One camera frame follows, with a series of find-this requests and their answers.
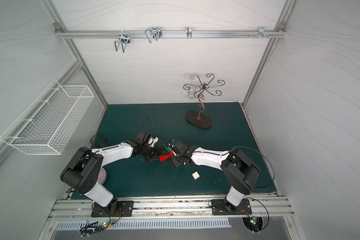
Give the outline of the dark metal jewelry stand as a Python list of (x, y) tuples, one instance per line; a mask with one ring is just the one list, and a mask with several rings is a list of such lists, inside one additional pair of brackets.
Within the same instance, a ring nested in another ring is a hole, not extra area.
[(207, 82), (202, 82), (201, 78), (198, 75), (190, 75), (190, 84), (183, 85), (183, 89), (188, 91), (189, 94), (191, 94), (196, 100), (198, 100), (198, 108), (200, 110), (191, 110), (186, 113), (185, 119), (193, 124), (196, 125), (199, 128), (202, 129), (208, 129), (213, 125), (213, 120), (204, 114), (204, 111), (206, 109), (203, 101), (205, 100), (204, 93), (208, 93), (211, 96), (219, 97), (222, 95), (222, 92), (220, 90), (215, 90), (214, 93), (209, 91), (209, 89), (213, 88), (219, 88), (226, 84), (224, 80), (217, 80), (217, 85), (210, 86), (212, 81), (215, 79), (214, 74), (206, 74), (206, 78), (209, 80)]

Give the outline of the aluminium front rail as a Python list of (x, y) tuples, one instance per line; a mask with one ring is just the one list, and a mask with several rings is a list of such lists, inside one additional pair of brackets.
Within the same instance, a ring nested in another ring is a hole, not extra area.
[[(202, 218), (212, 217), (212, 199), (223, 200), (224, 195), (190, 195), (161, 197), (119, 198), (133, 201), (132, 218)], [(294, 210), (287, 197), (275, 194), (252, 194), (247, 196), (252, 214), (256, 217), (293, 217)], [(89, 220), (92, 213), (90, 200), (58, 200), (48, 220)]]

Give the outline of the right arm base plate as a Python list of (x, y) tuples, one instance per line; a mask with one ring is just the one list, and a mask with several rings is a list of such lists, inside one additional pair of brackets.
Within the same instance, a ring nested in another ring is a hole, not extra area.
[(226, 199), (214, 199), (208, 202), (214, 216), (251, 215), (252, 208), (248, 199), (242, 199), (238, 206), (234, 206)]

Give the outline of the white small lego brick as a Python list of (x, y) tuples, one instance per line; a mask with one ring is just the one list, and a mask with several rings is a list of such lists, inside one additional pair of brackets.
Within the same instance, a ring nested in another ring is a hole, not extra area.
[(197, 180), (197, 179), (200, 177), (200, 175), (199, 175), (198, 172), (194, 172), (194, 173), (192, 174), (192, 177), (194, 178), (194, 180)]

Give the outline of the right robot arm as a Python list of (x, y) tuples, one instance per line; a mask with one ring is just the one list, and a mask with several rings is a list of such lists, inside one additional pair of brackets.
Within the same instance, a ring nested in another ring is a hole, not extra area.
[(222, 171), (231, 183), (226, 202), (233, 207), (238, 207), (252, 192), (261, 173), (260, 168), (238, 147), (230, 151), (212, 151), (198, 146), (188, 147), (179, 140), (169, 144), (169, 147), (178, 162)]

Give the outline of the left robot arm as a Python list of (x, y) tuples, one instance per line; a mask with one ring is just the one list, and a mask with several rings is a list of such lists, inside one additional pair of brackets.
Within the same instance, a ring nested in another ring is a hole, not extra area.
[(101, 169), (113, 162), (143, 156), (145, 160), (156, 160), (160, 148), (156, 146), (159, 138), (145, 131), (118, 145), (100, 149), (81, 147), (71, 158), (60, 175), (60, 180), (80, 195), (86, 196), (105, 208), (117, 200), (98, 180)]

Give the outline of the aluminium crossbar rail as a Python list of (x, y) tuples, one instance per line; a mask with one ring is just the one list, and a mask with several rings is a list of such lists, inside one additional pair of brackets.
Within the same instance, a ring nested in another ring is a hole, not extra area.
[[(274, 38), (283, 38), (286, 35), (282, 23), (275, 30), (266, 30), (267, 34), (274, 34)], [(258, 32), (255, 30), (196, 30), (192, 28), (191, 39), (246, 39), (250, 38), (248, 34), (254, 35)], [(186, 27), (180, 30), (162, 30), (162, 37), (160, 39), (187, 39)], [(56, 26), (55, 35), (59, 39), (118, 39), (118, 36), (124, 33), (134, 39), (146, 39), (145, 30), (131, 30), (131, 31), (68, 31), (62, 30), (59, 25)]]

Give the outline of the black round fan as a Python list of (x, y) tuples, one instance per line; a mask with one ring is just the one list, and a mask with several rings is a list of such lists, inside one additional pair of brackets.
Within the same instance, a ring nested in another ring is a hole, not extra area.
[(245, 227), (253, 233), (258, 233), (263, 229), (264, 221), (261, 217), (243, 218)]

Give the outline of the metal hook clamp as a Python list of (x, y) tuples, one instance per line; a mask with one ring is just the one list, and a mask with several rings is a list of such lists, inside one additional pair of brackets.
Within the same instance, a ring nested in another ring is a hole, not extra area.
[(192, 28), (191, 27), (186, 27), (186, 34), (187, 34), (187, 39), (192, 38)]
[(248, 34), (250, 38), (257, 38), (257, 39), (270, 39), (273, 38), (274, 34), (267, 34), (264, 27), (260, 27), (258, 32), (254, 35)]
[(160, 27), (152, 27), (145, 30), (145, 35), (149, 43), (152, 43), (153, 40), (157, 41), (158, 39), (160, 39), (163, 33)]
[(130, 42), (130, 37), (124, 33), (121, 33), (118, 36), (118, 40), (114, 42), (116, 52), (122, 51), (124, 53), (126, 51), (127, 45)]

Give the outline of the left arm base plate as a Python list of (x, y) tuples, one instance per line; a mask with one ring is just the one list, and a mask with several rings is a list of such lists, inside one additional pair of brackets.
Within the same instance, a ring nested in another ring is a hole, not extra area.
[(107, 207), (93, 203), (91, 217), (131, 217), (133, 207), (134, 201), (112, 201)]

